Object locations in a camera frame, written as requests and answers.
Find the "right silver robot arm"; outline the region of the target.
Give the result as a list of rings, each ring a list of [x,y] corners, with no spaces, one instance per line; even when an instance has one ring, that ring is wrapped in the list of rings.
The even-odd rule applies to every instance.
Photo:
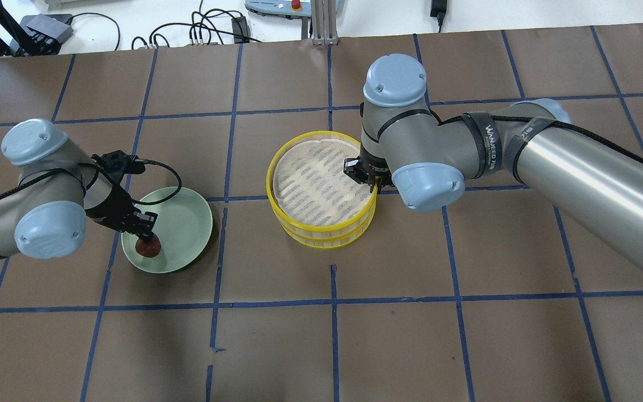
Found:
[[[427,73],[407,54],[368,67],[358,157],[344,173],[393,186],[428,213],[459,199],[466,181],[508,171],[643,270],[643,157],[577,127],[541,98],[440,120],[425,102]]]

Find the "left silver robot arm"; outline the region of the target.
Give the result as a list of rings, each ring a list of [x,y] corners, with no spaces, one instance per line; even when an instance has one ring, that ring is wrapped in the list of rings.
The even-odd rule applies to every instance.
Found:
[[[2,140],[2,154],[20,168],[18,185],[0,194],[0,260],[66,257],[82,246],[87,221],[137,238],[143,257],[161,251],[156,213],[137,208],[122,186],[146,161],[121,150],[89,156],[66,132],[44,119],[28,119]]]

